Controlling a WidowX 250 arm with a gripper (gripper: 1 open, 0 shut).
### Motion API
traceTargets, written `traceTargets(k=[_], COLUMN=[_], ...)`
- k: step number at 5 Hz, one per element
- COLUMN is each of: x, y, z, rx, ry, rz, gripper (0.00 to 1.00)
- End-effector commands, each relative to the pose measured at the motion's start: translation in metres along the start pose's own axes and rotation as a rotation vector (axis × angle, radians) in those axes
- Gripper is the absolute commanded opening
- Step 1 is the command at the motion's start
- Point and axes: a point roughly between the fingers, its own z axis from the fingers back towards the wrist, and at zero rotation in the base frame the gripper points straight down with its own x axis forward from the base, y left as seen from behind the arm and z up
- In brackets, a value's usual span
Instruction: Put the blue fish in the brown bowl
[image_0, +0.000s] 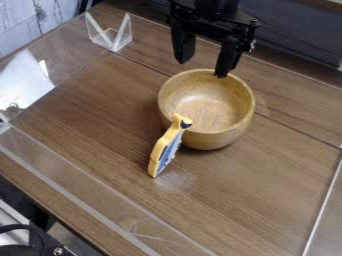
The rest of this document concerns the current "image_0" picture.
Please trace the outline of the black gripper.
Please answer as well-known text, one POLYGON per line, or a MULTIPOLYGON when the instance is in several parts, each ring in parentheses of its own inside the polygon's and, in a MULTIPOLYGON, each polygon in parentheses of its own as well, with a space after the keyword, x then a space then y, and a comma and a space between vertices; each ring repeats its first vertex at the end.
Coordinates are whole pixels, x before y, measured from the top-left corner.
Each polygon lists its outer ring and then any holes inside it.
POLYGON ((195 53, 196 35, 221 41, 215 73, 224 78, 241 51, 255 47, 259 22, 240 8, 240 0, 168 0, 173 56, 184 64, 195 53))

